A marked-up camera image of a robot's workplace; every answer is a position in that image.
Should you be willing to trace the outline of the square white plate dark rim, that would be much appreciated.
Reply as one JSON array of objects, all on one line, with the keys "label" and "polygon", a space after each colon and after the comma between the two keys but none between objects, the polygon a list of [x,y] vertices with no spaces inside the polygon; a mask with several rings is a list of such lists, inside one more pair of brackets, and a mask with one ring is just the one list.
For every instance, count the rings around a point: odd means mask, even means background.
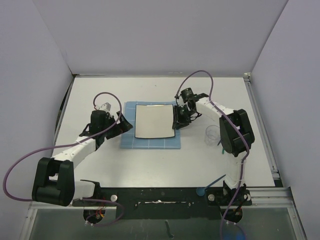
[{"label": "square white plate dark rim", "polygon": [[135,137],[138,139],[173,138],[173,104],[136,105]]}]

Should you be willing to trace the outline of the blue grid placemat cloth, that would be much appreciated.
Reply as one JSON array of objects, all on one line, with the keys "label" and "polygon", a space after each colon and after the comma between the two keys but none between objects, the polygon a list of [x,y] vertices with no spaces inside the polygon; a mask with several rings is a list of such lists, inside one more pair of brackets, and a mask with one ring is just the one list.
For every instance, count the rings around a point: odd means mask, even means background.
[{"label": "blue grid placemat cloth", "polygon": [[136,120],[136,106],[158,106],[158,105],[172,105],[175,106],[174,101],[169,102],[147,102],[147,101],[128,101],[124,105],[124,117],[133,125],[133,129],[121,135],[120,145],[121,149],[169,149],[179,150],[181,148],[181,131],[175,130],[174,136],[165,138],[137,138],[135,136],[135,120]]}]

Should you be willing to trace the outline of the clear drinking glass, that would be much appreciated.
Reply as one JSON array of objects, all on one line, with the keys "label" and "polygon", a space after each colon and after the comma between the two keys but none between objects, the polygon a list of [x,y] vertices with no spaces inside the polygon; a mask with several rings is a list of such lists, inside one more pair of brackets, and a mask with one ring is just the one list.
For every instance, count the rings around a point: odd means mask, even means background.
[{"label": "clear drinking glass", "polygon": [[220,141],[220,128],[217,125],[210,125],[205,130],[204,141],[207,146],[216,146]]}]

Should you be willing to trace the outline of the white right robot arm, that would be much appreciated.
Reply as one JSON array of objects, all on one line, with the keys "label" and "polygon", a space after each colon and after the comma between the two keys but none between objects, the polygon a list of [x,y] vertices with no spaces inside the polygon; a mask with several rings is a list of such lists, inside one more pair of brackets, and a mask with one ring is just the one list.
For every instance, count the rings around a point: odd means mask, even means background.
[{"label": "white right robot arm", "polygon": [[241,198],[237,189],[245,184],[244,171],[255,135],[244,109],[234,110],[210,100],[205,93],[195,94],[186,88],[175,97],[173,106],[174,130],[189,126],[196,117],[206,116],[218,123],[220,144],[227,153],[227,170],[224,183],[228,186],[222,192],[223,200],[230,205]]}]

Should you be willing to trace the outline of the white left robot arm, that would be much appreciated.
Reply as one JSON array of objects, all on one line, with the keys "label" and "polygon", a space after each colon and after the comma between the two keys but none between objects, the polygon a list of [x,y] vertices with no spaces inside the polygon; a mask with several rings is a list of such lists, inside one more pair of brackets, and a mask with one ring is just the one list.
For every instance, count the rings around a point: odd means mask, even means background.
[{"label": "white left robot arm", "polygon": [[130,131],[129,123],[120,111],[115,118],[108,110],[94,110],[75,144],[63,152],[39,160],[36,168],[32,200],[58,206],[68,206],[84,199],[95,206],[102,199],[101,185],[92,180],[76,180],[75,168],[109,139]]}]

